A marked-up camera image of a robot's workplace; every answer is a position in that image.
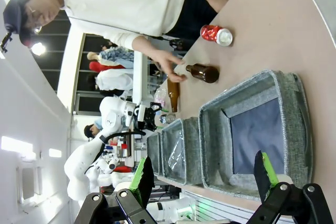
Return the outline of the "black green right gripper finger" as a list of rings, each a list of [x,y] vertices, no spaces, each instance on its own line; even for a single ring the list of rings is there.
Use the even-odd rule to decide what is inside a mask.
[[[294,223],[333,224],[322,188],[315,183],[298,188],[280,182],[265,152],[256,153],[254,177],[261,205],[248,223],[277,223],[281,216],[289,216]]]

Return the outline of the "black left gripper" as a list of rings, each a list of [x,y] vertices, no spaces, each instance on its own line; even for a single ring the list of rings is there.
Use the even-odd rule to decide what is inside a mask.
[[[154,132],[156,112],[161,104],[151,102],[147,108],[140,104],[135,107],[135,129],[139,132]],[[152,188],[154,173],[149,157],[142,158],[128,188],[120,189],[105,197],[101,193],[90,193],[75,219],[75,224],[116,223],[126,220],[127,223],[155,223],[154,218],[146,209]]]

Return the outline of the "person's right hand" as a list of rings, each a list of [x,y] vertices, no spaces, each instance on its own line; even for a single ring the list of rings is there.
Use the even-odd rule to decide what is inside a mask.
[[[164,50],[154,50],[152,59],[156,61],[166,73],[167,78],[175,83],[183,82],[186,80],[186,75],[177,74],[173,69],[173,64],[183,65],[184,61],[172,55],[172,53]]]

